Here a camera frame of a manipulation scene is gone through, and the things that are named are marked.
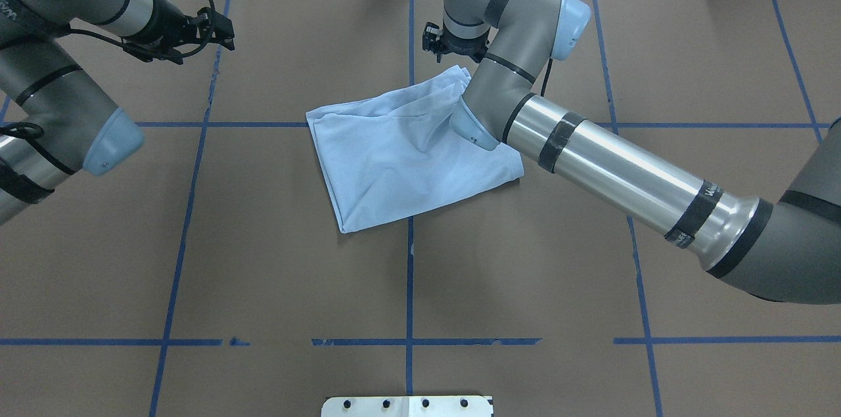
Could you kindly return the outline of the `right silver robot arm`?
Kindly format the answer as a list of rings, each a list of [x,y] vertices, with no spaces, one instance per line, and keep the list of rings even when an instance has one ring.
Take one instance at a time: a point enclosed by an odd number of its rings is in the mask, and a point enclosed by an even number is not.
[[[840,300],[839,123],[778,202],[739,198],[532,91],[591,19],[580,0],[443,0],[423,48],[478,64],[451,115],[484,150],[507,144],[694,253],[706,273],[755,297]]]

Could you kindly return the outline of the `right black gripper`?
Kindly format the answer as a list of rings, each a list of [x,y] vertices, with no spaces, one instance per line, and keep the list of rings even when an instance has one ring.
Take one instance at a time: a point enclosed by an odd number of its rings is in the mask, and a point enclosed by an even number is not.
[[[457,37],[436,23],[427,22],[422,34],[422,49],[436,55],[436,61],[441,63],[442,56],[455,54],[469,57],[475,63],[480,63],[488,49],[489,30],[478,37]]]

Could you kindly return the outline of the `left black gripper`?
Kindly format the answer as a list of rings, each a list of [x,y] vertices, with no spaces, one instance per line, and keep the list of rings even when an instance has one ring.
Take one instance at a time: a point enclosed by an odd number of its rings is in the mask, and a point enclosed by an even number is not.
[[[128,54],[150,62],[182,64],[209,43],[234,50],[233,23],[216,10],[214,0],[189,16],[168,0],[125,0],[116,16],[99,24]]]

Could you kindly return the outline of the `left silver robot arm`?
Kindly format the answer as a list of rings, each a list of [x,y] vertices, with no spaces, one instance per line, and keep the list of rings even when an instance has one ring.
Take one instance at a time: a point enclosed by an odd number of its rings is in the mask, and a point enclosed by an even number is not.
[[[61,37],[92,37],[145,63],[182,64],[208,44],[235,48],[233,23],[214,0],[194,16],[168,0],[1,1],[2,94],[25,113],[2,127],[3,223],[76,172],[108,173],[145,141]]]

